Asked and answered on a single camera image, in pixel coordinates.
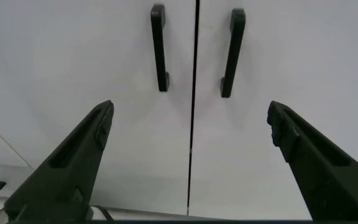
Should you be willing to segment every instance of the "cabinet door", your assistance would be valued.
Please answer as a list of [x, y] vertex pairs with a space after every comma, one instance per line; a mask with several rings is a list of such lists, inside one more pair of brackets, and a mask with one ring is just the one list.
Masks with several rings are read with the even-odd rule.
[[[246, 27], [221, 98], [237, 7]], [[358, 161], [358, 1], [201, 0], [198, 43], [190, 215], [309, 219], [267, 110], [290, 106]]]
[[[166, 93], [157, 85], [155, 3], [165, 5]], [[192, 0], [0, 1], [0, 103], [9, 105], [1, 134], [37, 167], [111, 100], [92, 204], [185, 214], [194, 23]]]

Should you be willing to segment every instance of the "cabinet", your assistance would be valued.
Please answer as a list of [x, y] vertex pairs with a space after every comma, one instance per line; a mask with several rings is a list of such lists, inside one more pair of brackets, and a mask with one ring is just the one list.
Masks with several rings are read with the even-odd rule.
[[[246, 27], [230, 98], [221, 98], [230, 18]], [[310, 219], [272, 144], [272, 100], [358, 160], [358, 1], [200, 2], [189, 215]]]
[[[165, 5], [159, 92], [150, 10]], [[92, 203], [186, 213], [195, 2], [0, 1], [0, 133], [36, 168], [98, 103], [115, 112]]]

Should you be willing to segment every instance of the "door gap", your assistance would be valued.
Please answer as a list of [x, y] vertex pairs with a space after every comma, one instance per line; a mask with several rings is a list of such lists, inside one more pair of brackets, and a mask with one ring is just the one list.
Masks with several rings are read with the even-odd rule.
[[200, 0], [196, 0], [194, 56], [193, 56], [193, 88], [192, 88], [192, 94], [191, 94], [189, 174], [188, 174], [188, 186], [187, 186], [187, 213], [186, 213], [186, 215], [189, 215], [189, 205], [190, 205], [191, 156], [192, 156], [192, 152], [193, 152], [194, 107], [195, 107], [195, 96], [196, 96], [196, 73], [197, 73], [197, 48], [198, 48], [198, 23], [199, 23], [199, 20], [200, 20]]

